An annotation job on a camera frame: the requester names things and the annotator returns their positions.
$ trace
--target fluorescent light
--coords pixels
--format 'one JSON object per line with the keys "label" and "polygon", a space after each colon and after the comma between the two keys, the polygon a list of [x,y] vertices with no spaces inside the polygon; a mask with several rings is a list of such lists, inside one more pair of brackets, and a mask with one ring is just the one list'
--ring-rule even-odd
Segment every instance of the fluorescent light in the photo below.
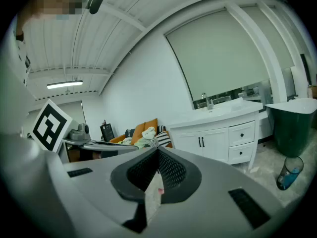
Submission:
{"label": "fluorescent light", "polygon": [[58,88],[58,87],[74,86],[74,85],[82,85],[82,84],[83,84],[82,80],[77,80],[77,81],[68,81],[68,82],[48,84],[47,87],[48,87],[48,89],[54,89],[54,88]]}

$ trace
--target white wall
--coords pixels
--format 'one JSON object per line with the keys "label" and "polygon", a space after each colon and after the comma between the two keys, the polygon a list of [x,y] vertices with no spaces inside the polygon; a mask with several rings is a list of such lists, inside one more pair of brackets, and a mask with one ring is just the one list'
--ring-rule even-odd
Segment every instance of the white wall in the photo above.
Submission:
{"label": "white wall", "polygon": [[93,140],[100,140],[102,136],[100,126],[104,119],[108,123],[103,100],[100,96],[87,96],[82,98],[82,103],[86,124],[88,124],[90,130],[90,137]]}
{"label": "white wall", "polygon": [[102,93],[107,122],[117,135],[158,118],[168,125],[180,112],[192,110],[181,69],[165,36],[147,35],[131,51]]}

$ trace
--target white pillar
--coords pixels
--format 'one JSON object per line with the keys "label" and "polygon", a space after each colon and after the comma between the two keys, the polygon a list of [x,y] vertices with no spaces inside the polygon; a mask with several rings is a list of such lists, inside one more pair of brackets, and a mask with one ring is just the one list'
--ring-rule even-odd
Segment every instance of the white pillar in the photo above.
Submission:
{"label": "white pillar", "polygon": [[264,15],[271,21],[271,23],[277,29],[292,57],[294,66],[291,67],[291,71],[293,74],[296,94],[300,98],[307,98],[308,82],[306,78],[303,61],[296,47],[295,41],[293,40],[291,34],[288,32],[287,28],[284,26],[282,21],[274,13],[272,9],[270,9],[263,1],[258,1],[258,6],[260,10],[264,13]]}
{"label": "white pillar", "polygon": [[317,85],[316,74],[317,74],[317,49],[314,45],[314,42],[306,28],[303,24],[299,16],[294,12],[291,8],[284,4],[277,4],[276,8],[282,13],[282,15],[286,18],[287,21],[291,22],[298,30],[300,35],[302,36],[306,48],[309,52],[309,56],[311,58],[311,66],[309,67],[309,72],[311,75],[312,85]]}
{"label": "white pillar", "polygon": [[270,78],[274,103],[287,102],[286,88],[282,70],[268,39],[258,27],[258,25],[254,22],[254,20],[237,4],[227,2],[226,8],[228,12],[246,30],[258,48]]}

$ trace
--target white vanity cabinet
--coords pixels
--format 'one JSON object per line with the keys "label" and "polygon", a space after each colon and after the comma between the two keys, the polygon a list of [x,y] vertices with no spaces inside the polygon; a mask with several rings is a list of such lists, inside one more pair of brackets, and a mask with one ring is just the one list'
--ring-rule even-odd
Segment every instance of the white vanity cabinet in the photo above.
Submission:
{"label": "white vanity cabinet", "polygon": [[228,161],[228,128],[175,134],[174,142],[179,150],[218,161]]}
{"label": "white vanity cabinet", "polygon": [[193,116],[180,117],[177,123],[169,126],[173,145],[176,149],[228,164],[250,162],[250,169],[258,145],[258,110],[262,104],[243,100],[240,104],[248,109],[226,104],[224,114],[218,108],[211,112],[196,110],[191,113]]}

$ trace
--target cushion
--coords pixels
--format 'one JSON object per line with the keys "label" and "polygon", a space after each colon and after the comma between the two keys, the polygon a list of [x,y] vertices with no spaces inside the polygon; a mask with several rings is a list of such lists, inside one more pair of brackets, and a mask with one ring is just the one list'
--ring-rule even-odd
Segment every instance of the cushion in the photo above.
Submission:
{"label": "cushion", "polygon": [[134,129],[127,129],[124,135],[125,137],[132,137],[133,133],[134,133]]}
{"label": "cushion", "polygon": [[113,139],[110,140],[109,142],[110,142],[110,143],[118,143],[118,142],[122,141],[123,139],[125,139],[125,135],[124,135],[124,134],[121,135],[121,136],[118,136],[118,137],[113,138]]}
{"label": "cushion", "polygon": [[144,131],[145,122],[142,124],[139,124],[135,127],[134,133],[131,140],[131,145],[134,145],[140,138],[142,138],[142,132]]}
{"label": "cushion", "polygon": [[172,142],[170,142],[166,147],[170,147],[170,148],[173,148],[173,144],[172,144]]}
{"label": "cushion", "polygon": [[160,134],[163,131],[166,131],[166,127],[164,125],[159,125],[158,126],[158,134]]}
{"label": "cushion", "polygon": [[159,146],[167,146],[170,142],[172,142],[166,131],[161,132],[159,135],[155,136],[155,138],[158,140]]}
{"label": "cushion", "polygon": [[158,119],[155,118],[152,121],[147,121],[144,126],[144,130],[147,130],[149,127],[154,127],[155,135],[158,133]]}

